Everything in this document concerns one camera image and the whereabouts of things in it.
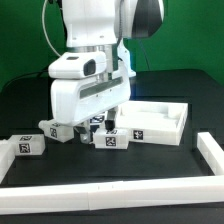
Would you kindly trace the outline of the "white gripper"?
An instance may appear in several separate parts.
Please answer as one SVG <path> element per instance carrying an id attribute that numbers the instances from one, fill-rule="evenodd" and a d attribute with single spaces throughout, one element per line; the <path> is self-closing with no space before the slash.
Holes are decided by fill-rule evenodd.
<path id="1" fill-rule="evenodd" d="M 112 79 L 98 82 L 95 77 L 82 80 L 56 79 L 51 85 L 53 118 L 62 125 L 76 126 L 83 144 L 92 141 L 90 122 L 86 121 L 107 112 L 105 128 L 115 128 L 117 109 L 130 98 L 130 82 L 125 64 L 120 61 Z"/>

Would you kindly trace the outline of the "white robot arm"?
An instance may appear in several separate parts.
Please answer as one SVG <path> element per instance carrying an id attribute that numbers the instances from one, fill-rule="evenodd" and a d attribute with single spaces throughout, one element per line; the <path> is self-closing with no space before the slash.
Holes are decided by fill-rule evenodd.
<path id="1" fill-rule="evenodd" d="M 91 141 L 89 120 L 107 111 L 112 129 L 117 106 L 130 98 L 128 66 L 117 54 L 124 38 L 147 38 L 162 25 L 163 0 L 62 0 L 66 52 L 49 68 L 57 123 Z"/>

